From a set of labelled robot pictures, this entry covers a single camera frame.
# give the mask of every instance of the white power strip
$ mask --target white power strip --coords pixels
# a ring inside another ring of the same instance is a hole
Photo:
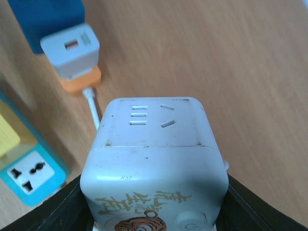
[[[193,98],[116,99],[80,179],[100,231],[213,230],[228,176]]]

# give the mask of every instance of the wooden surface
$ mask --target wooden surface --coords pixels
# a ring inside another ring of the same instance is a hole
[[[301,0],[85,0],[101,42],[102,111],[114,98],[192,96],[229,173],[308,226],[308,12]],[[0,87],[81,173],[95,129],[0,1]],[[0,228],[31,208],[0,182]]]

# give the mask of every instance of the white cable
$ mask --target white cable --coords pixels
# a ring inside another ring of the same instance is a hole
[[[94,96],[95,96],[94,91],[93,91],[92,88],[85,88],[82,91],[82,94],[88,100],[94,125],[95,125],[96,129],[98,129],[99,126],[100,126],[100,119],[98,117],[98,113],[97,113],[97,110],[96,110],[96,105],[95,105],[95,102],[94,102]]]

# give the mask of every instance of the power strip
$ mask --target power strip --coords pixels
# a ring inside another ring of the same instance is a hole
[[[193,98],[107,106],[80,187],[100,231],[213,230],[228,176]]]
[[[38,205],[65,183],[68,166],[1,91],[0,145],[0,178],[26,205]]]

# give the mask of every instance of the chinese characters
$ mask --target chinese characters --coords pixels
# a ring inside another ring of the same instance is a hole
[[[122,211],[142,214],[145,210],[158,212],[162,205],[168,204],[170,201],[182,203],[191,197],[192,195],[184,196],[180,192],[156,191],[154,198],[150,198],[148,194],[133,192],[132,194],[125,194],[123,200],[117,200],[112,196],[110,198],[96,198],[95,200],[102,203],[103,210],[99,211],[100,215],[117,214]]]

